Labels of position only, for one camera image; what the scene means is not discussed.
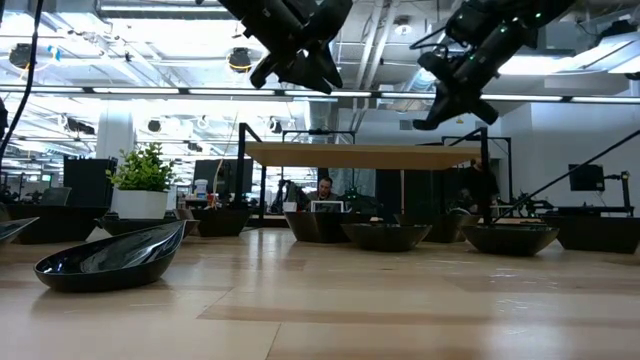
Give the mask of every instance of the potted plant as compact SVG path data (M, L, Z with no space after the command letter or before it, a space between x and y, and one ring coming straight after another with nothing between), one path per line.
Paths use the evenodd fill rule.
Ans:
M121 219L162 219L167 208L167 192L176 181L174 162L163 162L162 146L152 143L146 149L125 153L124 164L107 177L116 186L111 209Z

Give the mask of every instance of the black metal frame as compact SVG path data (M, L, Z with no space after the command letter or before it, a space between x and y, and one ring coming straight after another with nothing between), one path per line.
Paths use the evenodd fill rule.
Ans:
M282 131L282 142L285 142L285 137L287 136L287 134L308 134L308 135L316 135L314 133L317 133L318 136L326 136L326 135L340 135L340 134L345 134L345 135L351 135L351 138L353 139L353 144L356 143L356 132L355 131L340 131L340 130L324 130L324 129L320 129L320 130L283 130ZM284 166L280 167L280 178L282 180L284 180ZM352 186L355 186L355 181L356 181L356 171L355 169L351 169L351 183Z
M468 141L468 140L480 141L480 158L482 159L481 160L482 167L487 170L490 169L489 130L486 127L478 128L468 133L467 135L461 136L456 141L446 146L456 146L461 142ZM487 177L491 176L491 173L489 171L485 171L484 174ZM488 189L485 189L485 190L486 191L482 192L480 199L478 199L478 208L480 210L480 213L482 214L482 219L484 223L491 224L493 220L491 217L491 194L489 194ZM444 174L443 173L440 174L440 210L443 214L446 211L446 204L445 204L445 198L444 198Z
M251 129L249 124L240 123L238 126L238 162L236 164L236 192L233 199L233 204L236 208L240 209L242 207L242 185L244 181L244 155L247 144L247 133L251 135L251 137L257 141L262 142L262 139L258 136L258 134ZM266 181L267 181L267 167L262 165L262 173L260 175L260 212L258 213L258 221L260 226L264 221L264 209L265 209L265 192L266 192Z
M443 136L442 137L442 145L446 146L446 141L449 139L460 139L460 136ZM515 198L513 196L513 158L511 156L511 138L505 136L488 136L488 140L503 140L507 143L507 163L509 166L509 203L513 204ZM465 141L481 141L479 136L471 136Z
M630 135L626 136L624 139L618 141L617 143L609 146L608 148L604 149L603 151L601 151L599 154L597 154L596 156L592 157L591 159L583 162L582 164L574 167L573 169L569 170L568 172L564 173L563 175L560 175L559 177L557 177L556 179L552 180L551 182L547 183L546 185L544 185L543 187L539 188L538 190L532 192L531 194L529 194L529 196L527 196L526 198L518 201L517 203L513 204L512 207L510 207L509 209L507 209L506 211L504 211L502 214L500 214L498 217L495 218L495 220L493 221L494 223L497 222L498 220L502 219L503 217L513 213L518 207L520 207L522 204L526 203L527 201L533 199L536 195L540 194L541 192L547 190L548 188L550 188L551 186L555 185L556 183L558 183L560 180L565 179L566 177L568 177L569 175L573 174L574 172L578 171L579 169L581 169L582 167L591 164L592 162L598 160L599 158L605 156L606 154L608 154L609 152L619 148L620 146L624 145L625 143L627 143L629 140L635 138L636 136L640 135L640 130L636 130L634 132L632 132Z

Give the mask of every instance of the wooden tabletop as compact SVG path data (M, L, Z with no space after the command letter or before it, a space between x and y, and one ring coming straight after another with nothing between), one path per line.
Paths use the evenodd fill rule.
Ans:
M245 152L264 166L444 170L480 156L480 148L249 142Z

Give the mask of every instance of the green plant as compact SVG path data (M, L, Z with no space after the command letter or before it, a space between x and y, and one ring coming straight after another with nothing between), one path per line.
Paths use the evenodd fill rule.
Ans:
M120 150L124 164L113 174L107 170L107 178L120 190L165 191L179 179L173 172L174 162L163 162L162 146L159 143L134 150L130 153Z

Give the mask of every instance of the white planter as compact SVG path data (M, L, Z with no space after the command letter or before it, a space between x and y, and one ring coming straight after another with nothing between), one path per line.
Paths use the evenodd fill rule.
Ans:
M111 210L120 219L162 219L167 208L167 193L157 191L113 191Z

